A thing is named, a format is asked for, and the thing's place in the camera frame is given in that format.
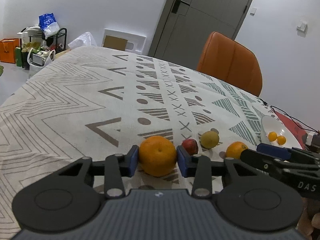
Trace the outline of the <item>person's right hand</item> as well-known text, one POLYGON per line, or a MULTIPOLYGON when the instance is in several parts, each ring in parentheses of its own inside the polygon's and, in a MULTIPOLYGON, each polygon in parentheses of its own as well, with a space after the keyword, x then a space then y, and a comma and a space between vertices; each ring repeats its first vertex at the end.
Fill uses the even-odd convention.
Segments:
POLYGON ((319 200, 302 198, 302 201, 304 208, 297 230, 306 239, 319 239, 319 200))

